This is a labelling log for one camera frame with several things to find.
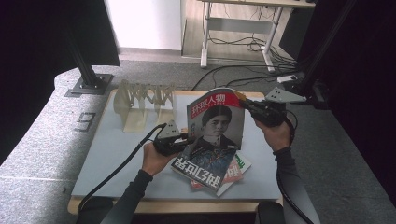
person's left hand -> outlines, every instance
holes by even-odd
[[[155,149],[152,143],[144,145],[144,156],[142,170],[151,176],[158,174],[168,164],[170,160],[177,156],[178,153],[168,157],[163,156]]]

person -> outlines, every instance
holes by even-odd
[[[257,120],[255,120],[255,123],[262,130],[266,142],[274,151],[273,154],[277,161],[277,172],[283,184],[283,189],[313,223],[320,223],[318,214],[304,188],[303,181],[298,176],[294,158],[291,156],[289,126],[283,122],[280,126],[269,128]],[[134,181],[130,183],[129,187],[101,223],[131,223],[134,210],[145,195],[146,186],[176,155],[173,154],[165,157],[156,151],[152,143],[145,144],[141,170],[139,170]],[[282,217],[276,217],[277,220],[273,221],[270,217],[271,220],[268,223],[306,223],[287,203],[284,203],[281,209],[284,219]]]
[[[194,164],[219,175],[224,174],[238,148],[224,133],[232,119],[232,111],[225,105],[214,105],[202,116],[203,135],[196,140],[190,154]]]

white wall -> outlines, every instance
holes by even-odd
[[[184,4],[184,0],[106,0],[118,47],[181,50]]]

forearm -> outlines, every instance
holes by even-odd
[[[139,170],[134,182],[131,182],[116,205],[108,212],[102,223],[131,223],[134,210],[140,200],[145,196],[146,186],[152,180],[152,176],[143,170]]]
[[[299,177],[290,147],[274,153],[277,161],[277,173],[283,190],[297,207],[313,222],[320,223],[318,214],[312,204],[304,183]],[[306,223],[284,199],[284,215],[286,223]]]

portrait of man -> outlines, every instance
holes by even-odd
[[[232,110],[225,105],[214,105],[202,116],[202,136],[196,140],[190,160],[202,168],[216,173],[227,170],[238,149],[235,142],[225,136]]]

